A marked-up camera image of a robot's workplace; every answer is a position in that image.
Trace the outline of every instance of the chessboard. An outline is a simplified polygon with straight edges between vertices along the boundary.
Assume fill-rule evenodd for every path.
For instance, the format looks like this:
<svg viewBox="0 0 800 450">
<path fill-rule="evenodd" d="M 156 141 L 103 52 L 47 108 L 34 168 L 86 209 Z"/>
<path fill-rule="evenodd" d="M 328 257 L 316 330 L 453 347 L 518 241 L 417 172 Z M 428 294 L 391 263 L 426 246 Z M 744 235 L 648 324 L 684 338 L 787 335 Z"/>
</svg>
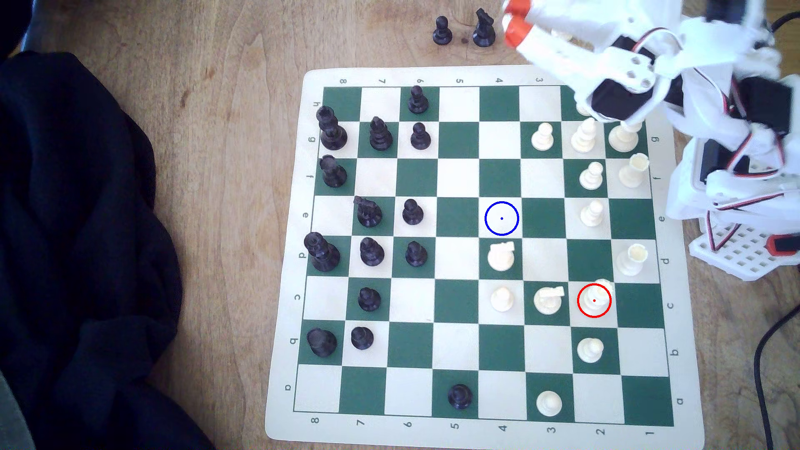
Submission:
<svg viewBox="0 0 800 450">
<path fill-rule="evenodd" d="M 429 106 L 414 114 L 410 89 Z M 286 250 L 266 402 L 266 433 L 276 440 L 446 448 L 680 448 L 703 446 L 703 422 L 690 309 L 686 253 L 679 221 L 664 213 L 675 168 L 673 130 L 653 113 L 633 151 L 609 144 L 619 123 L 598 123 L 587 152 L 571 144 L 586 117 L 574 93 L 533 66 L 358 68 L 313 70 L 303 82 L 297 149 L 286 226 Z M 316 113 L 329 106 L 346 131 L 345 145 L 321 145 Z M 393 136 L 377 151 L 370 121 Z M 423 123 L 430 145 L 410 136 Z M 542 123 L 553 145 L 531 143 Z M 638 187 L 619 172 L 635 153 L 650 168 Z M 333 155 L 346 171 L 339 187 L 323 179 Z M 578 181 L 592 162 L 602 184 Z M 355 197 L 382 211 L 377 226 L 357 218 Z M 405 201 L 424 213 L 409 225 Z M 593 200 L 602 221 L 580 215 Z M 318 271 L 304 238 L 320 233 L 340 253 Z M 383 261 L 366 265 L 360 242 L 370 237 Z M 427 261 L 406 261 L 411 241 Z M 494 270 L 487 255 L 513 243 L 514 260 Z M 648 257 L 637 275 L 615 260 L 633 244 Z M 582 311 L 579 293 L 604 279 L 610 306 Z M 359 306 L 362 288 L 381 297 Z M 513 303 L 490 302 L 498 288 Z M 542 314 L 534 296 L 562 288 L 563 302 Z M 356 327 L 374 337 L 351 343 Z M 310 330 L 329 331 L 337 346 L 318 356 Z M 578 344 L 602 341 L 599 360 L 585 362 Z M 471 402 L 455 408 L 451 388 Z M 560 407 L 537 405 L 555 392 Z"/>
</svg>

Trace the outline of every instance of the wood grain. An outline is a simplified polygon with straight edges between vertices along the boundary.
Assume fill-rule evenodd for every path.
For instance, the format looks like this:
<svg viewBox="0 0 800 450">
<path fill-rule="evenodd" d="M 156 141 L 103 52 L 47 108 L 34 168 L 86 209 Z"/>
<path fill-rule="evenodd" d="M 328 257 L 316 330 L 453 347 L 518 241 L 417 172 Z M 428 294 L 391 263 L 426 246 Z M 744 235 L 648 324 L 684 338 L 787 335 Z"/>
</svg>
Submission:
<svg viewBox="0 0 800 450">
<path fill-rule="evenodd" d="M 767 3 L 772 19 L 798 8 L 793 0 Z M 178 249 L 186 293 L 178 337 L 151 381 L 220 448 L 340 447 L 271 441 L 263 423 L 303 75 L 337 66 L 524 63 L 500 42 L 472 44 L 481 6 L 38 1 L 30 47 L 75 53 L 152 140 L 157 213 Z M 440 14 L 454 32 L 449 46 L 431 45 Z M 784 72 L 799 71 L 800 21 L 777 37 Z M 699 234 L 696 223 L 684 230 L 687 242 Z M 693 258 L 689 270 L 706 446 L 762 448 L 753 352 L 800 299 L 797 270 L 755 283 Z M 776 448 L 800 448 L 799 324 L 779 332 L 763 358 Z"/>
</svg>

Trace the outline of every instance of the red circle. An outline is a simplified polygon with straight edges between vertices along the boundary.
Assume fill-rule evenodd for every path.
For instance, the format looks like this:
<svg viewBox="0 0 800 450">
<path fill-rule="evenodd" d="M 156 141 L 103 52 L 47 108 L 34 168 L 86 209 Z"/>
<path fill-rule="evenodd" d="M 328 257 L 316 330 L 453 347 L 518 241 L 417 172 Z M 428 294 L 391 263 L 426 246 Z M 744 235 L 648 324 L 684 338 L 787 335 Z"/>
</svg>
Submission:
<svg viewBox="0 0 800 450">
<path fill-rule="evenodd" d="M 606 308 L 606 310 L 605 310 L 605 311 L 603 311 L 603 312 L 602 312 L 602 313 L 600 313 L 599 315 L 588 315 L 588 314 L 586 314 L 586 311 L 583 311 L 583 308 L 581 307 L 581 294 L 583 293 L 583 290 L 584 290 L 584 289 L 586 289 L 586 288 L 587 288 L 587 287 L 589 287 L 589 286 L 599 286 L 599 287 L 602 287 L 602 288 L 603 288 L 603 291 L 606 291 L 606 294 L 608 294 L 608 307 Z M 592 319 L 597 319 L 598 317 L 603 317 L 603 316 L 604 316 L 604 315 L 605 315 L 605 314 L 606 314 L 608 311 L 610 311 L 610 310 L 611 310 L 611 291 L 609 291 L 609 290 L 608 290 L 608 287 L 605 287 L 605 286 L 603 286 L 603 285 L 602 285 L 602 284 L 600 284 L 600 283 L 589 283 L 589 284 L 587 284 L 586 286 L 582 287 L 582 288 L 581 288 L 581 291 L 580 291 L 580 292 L 578 292 L 578 300 L 577 300 L 577 303 L 578 303 L 578 309 L 579 309 L 579 310 L 580 310 L 580 311 L 583 313 L 583 315 L 585 315 L 586 317 L 591 317 Z"/>
</svg>

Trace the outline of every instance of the black fabric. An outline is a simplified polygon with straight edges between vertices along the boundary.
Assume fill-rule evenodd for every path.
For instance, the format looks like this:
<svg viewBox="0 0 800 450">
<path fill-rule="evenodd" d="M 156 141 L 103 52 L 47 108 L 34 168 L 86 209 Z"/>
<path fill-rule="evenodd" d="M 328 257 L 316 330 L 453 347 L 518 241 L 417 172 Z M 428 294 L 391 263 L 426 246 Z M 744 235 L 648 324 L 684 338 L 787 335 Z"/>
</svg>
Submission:
<svg viewBox="0 0 800 450">
<path fill-rule="evenodd" d="M 150 141 L 72 54 L 0 65 L 0 371 L 37 448 L 212 448 L 145 382 L 182 286 Z"/>
</svg>

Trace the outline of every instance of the blue circle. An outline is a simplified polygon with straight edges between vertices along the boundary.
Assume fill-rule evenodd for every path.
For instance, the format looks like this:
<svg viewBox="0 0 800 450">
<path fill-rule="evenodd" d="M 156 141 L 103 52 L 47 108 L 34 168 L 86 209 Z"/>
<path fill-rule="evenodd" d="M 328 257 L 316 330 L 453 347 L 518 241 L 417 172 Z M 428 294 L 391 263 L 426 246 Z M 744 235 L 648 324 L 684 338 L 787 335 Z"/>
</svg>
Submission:
<svg viewBox="0 0 800 450">
<path fill-rule="evenodd" d="M 494 230 L 492 230 L 492 229 L 491 229 L 491 227 L 489 226 L 489 210 L 491 210 L 491 209 L 492 209 L 492 207 L 493 207 L 494 205 L 499 205 L 499 204 L 501 204 L 501 203 L 502 203 L 502 204 L 505 204 L 505 205 L 508 205 L 508 206 L 510 206 L 510 207 L 511 207 L 511 209 L 513 209 L 513 210 L 514 210 L 514 213 L 517 215 L 517 222 L 514 224 L 514 228 L 511 228 L 511 231 L 509 231 L 509 232 L 507 232 L 507 233 L 502 233 L 502 234 L 501 234 L 501 233 L 496 233 L 496 232 L 494 232 Z M 508 235 L 510 235 L 511 233 L 513 233 L 513 232 L 514 232 L 514 230 L 516 230 L 516 229 L 517 229 L 517 227 L 519 226 L 519 211 L 517 211 L 517 208 L 515 208 L 515 207 L 514 207 L 514 205 L 512 205 L 511 203 L 508 203 L 508 202 L 502 202 L 502 201 L 501 201 L 501 202 L 494 202 L 494 203 L 492 203 L 491 205 L 489 205 L 489 207 L 486 209 L 486 213 L 483 215 L 483 222 L 486 224 L 486 229 L 488 229 L 489 231 L 491 231 L 493 235 L 497 235 L 497 236 L 508 236 Z"/>
</svg>

